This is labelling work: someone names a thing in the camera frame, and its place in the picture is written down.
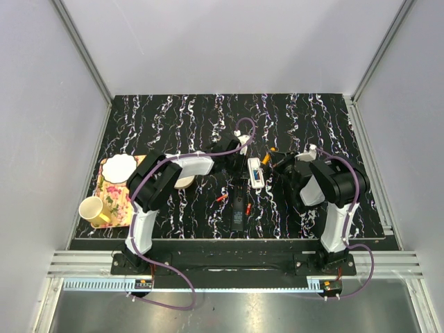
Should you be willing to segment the white remote control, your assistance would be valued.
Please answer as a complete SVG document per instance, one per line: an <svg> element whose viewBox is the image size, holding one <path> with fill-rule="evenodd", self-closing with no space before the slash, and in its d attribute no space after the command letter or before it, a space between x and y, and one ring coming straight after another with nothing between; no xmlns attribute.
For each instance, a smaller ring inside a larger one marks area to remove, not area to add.
<svg viewBox="0 0 444 333"><path fill-rule="evenodd" d="M262 189L265 186L261 161L258 157L251 157L247 160L250 184L253 189Z"/></svg>

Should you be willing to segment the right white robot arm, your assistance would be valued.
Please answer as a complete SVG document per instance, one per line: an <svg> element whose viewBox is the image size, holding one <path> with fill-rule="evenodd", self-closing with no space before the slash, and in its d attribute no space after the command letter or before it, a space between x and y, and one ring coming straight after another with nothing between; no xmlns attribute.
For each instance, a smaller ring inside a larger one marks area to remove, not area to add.
<svg viewBox="0 0 444 333"><path fill-rule="evenodd" d="M340 267L337 254L348 248L351 221L360 198L370 190L366 172L343 157L316 160L310 153L272 152L271 169L283 181L287 205L302 212L327 203L327 218L316 256L316 268L330 275Z"/></svg>

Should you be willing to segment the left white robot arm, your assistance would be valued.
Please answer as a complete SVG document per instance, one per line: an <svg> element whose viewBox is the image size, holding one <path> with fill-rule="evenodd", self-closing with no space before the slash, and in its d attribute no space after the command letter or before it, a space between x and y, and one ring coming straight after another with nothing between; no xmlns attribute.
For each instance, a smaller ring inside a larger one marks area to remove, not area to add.
<svg viewBox="0 0 444 333"><path fill-rule="evenodd" d="M133 171L126 182L133 216L126 239L126 266L135 274L147 272L155 219L166 205L178 180L192 176L207 176L222 170L238 169L237 162L252 142L249 135L239 131L228 135L209 149L184 154L163 154L153 150Z"/></svg>

